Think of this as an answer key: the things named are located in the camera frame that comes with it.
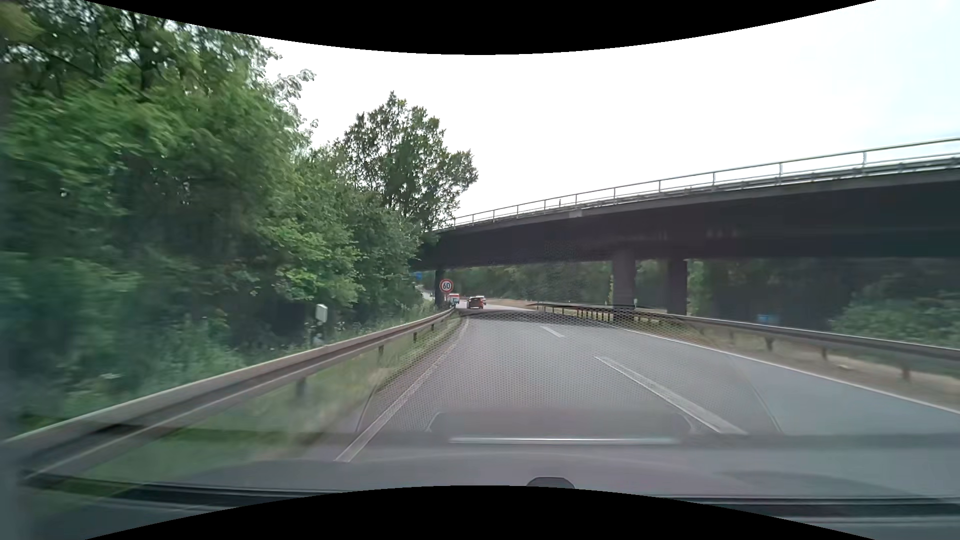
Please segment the road edge line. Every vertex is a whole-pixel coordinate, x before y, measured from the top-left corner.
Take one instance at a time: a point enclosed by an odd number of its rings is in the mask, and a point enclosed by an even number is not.
[[[340,454],[333,459],[334,461],[340,461],[344,463],[350,462],[358,454],[360,454],[360,451],[362,451],[364,447],[367,446],[367,443],[369,443],[380,432],[380,429],[382,429],[387,424],[387,422],[390,422],[390,419],[394,417],[396,412],[399,411],[401,407],[406,405],[407,400],[409,400],[410,397],[413,396],[414,392],[420,389],[423,383],[426,382],[427,378],[429,378],[430,375],[434,372],[434,370],[437,369],[437,367],[440,365],[440,362],[442,362],[444,358],[446,358],[446,356],[450,353],[450,351],[452,351],[454,347],[456,347],[457,344],[460,343],[460,339],[464,336],[464,333],[467,331],[467,327],[469,326],[469,324],[470,324],[470,321],[467,318],[467,320],[464,322],[464,327],[460,329],[460,334],[457,335],[457,338],[453,340],[453,343],[451,343],[450,346],[446,348],[446,350],[440,355],[440,357],[434,360],[433,364],[431,364],[430,367],[428,367],[427,370],[424,371],[422,375],[417,377],[417,380],[414,380],[413,384],[411,384],[410,387],[404,390],[403,393],[400,394],[398,398],[396,398],[396,401],[391,403],[390,406],[388,406],[387,409],[380,414],[380,416],[376,417],[376,420],[374,420],[372,424],[367,426],[367,428],[363,430],[363,432],[357,435],[357,438],[353,439],[353,441],[349,445],[347,445],[347,447],[344,448],[344,450],[340,452]]]
[[[672,337],[664,337],[664,336],[662,336],[662,335],[656,335],[656,334],[654,334],[654,333],[647,333],[647,332],[644,332],[644,331],[630,330],[630,329],[626,329],[626,328],[617,327],[617,326],[614,326],[614,325],[608,325],[608,326],[610,326],[611,328],[616,328],[616,329],[623,330],[623,331],[629,331],[629,332],[636,333],[636,334],[639,334],[639,335],[646,335],[646,336],[648,336],[648,337],[656,337],[656,339],[663,339],[663,340],[666,340],[666,341],[673,341],[674,343],[681,343],[681,344],[684,344],[684,345],[689,345],[690,347],[699,347],[700,349],[706,349],[706,350],[708,350],[708,351],[714,351],[715,353],[722,353],[722,354],[724,354],[724,355],[736,356],[736,357],[738,357],[738,358],[744,358],[744,359],[746,359],[746,360],[752,360],[752,361],[754,361],[754,362],[759,362],[759,363],[761,363],[761,364],[767,364],[767,365],[770,365],[770,366],[775,366],[775,367],[779,367],[779,368],[782,368],[782,369],[787,369],[787,370],[790,370],[790,371],[793,371],[793,372],[802,373],[802,374],[804,374],[804,375],[809,375],[809,376],[811,376],[811,377],[816,377],[816,378],[818,378],[818,379],[832,380],[833,382],[838,382],[838,383],[840,383],[840,384],[846,384],[847,386],[852,386],[852,387],[854,387],[854,388],[860,388],[861,390],[869,390],[869,391],[871,391],[871,392],[876,392],[877,394],[882,394],[882,395],[884,395],[884,396],[890,396],[891,398],[898,398],[898,399],[901,399],[901,400],[904,400],[904,401],[907,401],[907,402],[910,402],[910,403],[914,403],[914,404],[917,404],[917,405],[926,405],[926,406],[929,406],[929,407],[932,407],[932,408],[936,408],[936,409],[943,410],[943,411],[945,411],[945,412],[952,412],[953,414],[960,414],[960,410],[955,409],[955,408],[950,408],[950,407],[948,407],[948,406],[943,406],[943,405],[936,405],[936,404],[932,404],[932,403],[930,403],[930,402],[925,402],[925,401],[923,401],[923,400],[918,400],[918,399],[915,399],[915,398],[908,398],[908,397],[906,397],[906,396],[901,396],[901,395],[899,395],[899,394],[894,394],[893,392],[887,392],[886,390],[880,390],[880,389],[878,389],[878,388],[871,388],[870,386],[864,386],[863,384],[857,384],[856,382],[849,382],[849,381],[847,381],[847,380],[834,379],[833,377],[829,377],[829,376],[826,376],[826,375],[820,375],[819,373],[810,373],[810,372],[808,372],[808,371],[804,371],[804,370],[802,370],[802,369],[798,369],[798,368],[795,368],[795,367],[784,366],[784,365],[780,365],[780,364],[777,364],[777,363],[774,363],[774,362],[771,362],[771,361],[761,360],[761,359],[759,359],[759,358],[753,358],[753,357],[750,357],[750,356],[741,355],[741,354],[739,354],[739,353],[731,353],[731,352],[729,352],[729,351],[721,351],[720,349],[714,349],[713,347],[708,347],[708,346],[706,346],[706,345],[700,345],[700,344],[698,344],[698,343],[689,343],[689,342],[686,342],[686,341],[681,341],[680,339],[674,339],[674,338],[672,338]]]

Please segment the blue sign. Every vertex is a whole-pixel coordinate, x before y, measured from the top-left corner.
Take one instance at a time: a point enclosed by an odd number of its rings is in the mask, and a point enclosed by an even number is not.
[[[777,315],[758,315],[756,321],[761,325],[777,325],[780,323],[780,318]]]

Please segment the roadside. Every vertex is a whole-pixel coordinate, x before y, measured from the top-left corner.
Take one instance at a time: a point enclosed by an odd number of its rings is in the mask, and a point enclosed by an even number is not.
[[[504,299],[491,299],[490,302],[516,307],[533,304]],[[573,309],[558,309],[556,313],[578,316]],[[598,318],[584,313],[579,316],[614,324],[605,317]],[[913,363],[906,376],[900,367],[900,360],[895,356],[865,357],[843,351],[823,352],[785,338],[777,338],[772,344],[772,350],[768,350],[765,340],[758,335],[719,329],[699,331],[689,325],[667,324],[642,316],[633,317],[633,321],[615,324],[628,330],[711,347],[960,412],[960,366],[950,362]]]
[[[283,386],[94,467],[64,487],[83,491],[84,479],[133,484],[169,481],[218,467],[300,454],[372,393],[429,357],[460,325],[460,317],[454,315],[432,331],[418,332],[416,340],[411,334],[389,343],[383,355],[374,349],[306,378],[299,394],[294,384]],[[44,513],[83,501],[50,490],[37,496],[36,511]]]

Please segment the vegetation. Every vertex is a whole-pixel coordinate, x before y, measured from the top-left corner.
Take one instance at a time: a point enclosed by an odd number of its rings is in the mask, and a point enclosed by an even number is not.
[[[960,347],[960,261],[950,259],[692,260],[692,314]],[[528,264],[448,272],[457,290],[490,298],[604,304],[610,264]],[[432,277],[424,276],[427,286]],[[639,306],[663,307],[665,265],[637,265]]]
[[[4,3],[0,338],[22,428],[422,316],[408,260],[476,181],[391,93],[311,145],[256,37]]]

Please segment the highway overpass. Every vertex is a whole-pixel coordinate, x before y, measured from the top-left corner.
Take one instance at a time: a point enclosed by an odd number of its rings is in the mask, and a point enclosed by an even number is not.
[[[666,259],[685,313],[688,258],[958,257],[960,137],[621,185],[461,216],[417,270],[613,261],[631,305],[636,260]]]

